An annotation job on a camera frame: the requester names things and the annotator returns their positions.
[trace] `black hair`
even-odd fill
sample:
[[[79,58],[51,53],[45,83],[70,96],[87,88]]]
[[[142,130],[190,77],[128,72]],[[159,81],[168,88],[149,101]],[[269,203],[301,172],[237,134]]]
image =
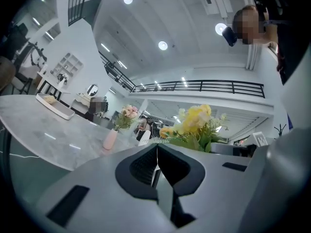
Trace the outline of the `black hair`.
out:
[[[238,39],[242,40],[243,44],[246,45],[250,45],[252,44],[252,42],[250,42],[248,39],[244,39],[243,38],[243,34],[242,34],[242,14],[243,11],[245,10],[253,10],[256,9],[255,6],[253,5],[247,5],[245,7],[243,7],[242,9],[240,9],[233,17],[232,20],[232,30],[235,33],[235,35],[237,36]]]

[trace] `metal railing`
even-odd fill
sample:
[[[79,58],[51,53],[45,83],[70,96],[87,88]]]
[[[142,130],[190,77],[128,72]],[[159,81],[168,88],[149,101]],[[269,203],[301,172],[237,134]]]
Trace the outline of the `metal railing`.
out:
[[[99,52],[106,72],[109,77],[111,77],[115,82],[121,85],[124,89],[128,91],[133,91],[135,89],[135,84],[130,81],[116,66],[111,63],[101,52]]]
[[[234,80],[186,80],[151,83],[136,86],[132,92],[146,91],[213,91],[265,98],[263,84]]]
[[[68,25],[82,18],[84,0],[68,0]]]

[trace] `white desk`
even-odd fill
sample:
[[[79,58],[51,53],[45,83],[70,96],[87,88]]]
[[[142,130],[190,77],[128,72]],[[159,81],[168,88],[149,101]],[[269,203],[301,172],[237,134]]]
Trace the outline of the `white desk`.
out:
[[[104,151],[109,129],[75,115],[65,120],[32,95],[0,97],[0,120],[26,149],[43,160],[72,171],[85,162],[138,145],[118,134],[112,150]]]
[[[46,90],[46,94],[48,94],[51,86],[53,86],[54,88],[54,96],[56,96],[56,92],[58,91],[58,96],[57,96],[57,100],[60,99],[60,96],[62,95],[62,93],[67,93],[69,94],[70,92],[68,92],[65,88],[60,88],[58,87],[58,83],[57,83],[57,79],[53,76],[53,77],[50,77],[48,75],[43,75],[42,73],[40,72],[37,72],[37,74],[39,74],[42,79],[44,80],[43,84],[40,86],[39,90],[38,90],[38,93],[40,93],[42,91],[42,89],[44,88],[45,84],[48,83],[49,84],[49,87],[48,89]]]
[[[71,106],[69,108],[71,108],[73,106],[73,103],[75,101],[80,102],[81,104],[83,104],[89,108],[89,103],[91,102],[91,97],[84,94],[84,93],[81,93],[81,94],[77,93],[76,97],[72,101]]]

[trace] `mirror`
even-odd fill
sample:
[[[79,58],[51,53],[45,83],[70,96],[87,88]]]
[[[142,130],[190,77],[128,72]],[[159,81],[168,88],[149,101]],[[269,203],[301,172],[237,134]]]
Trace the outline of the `mirror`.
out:
[[[98,91],[98,86],[96,84],[91,84],[89,86],[89,88],[87,89],[87,94],[90,96],[90,97],[93,97]]]

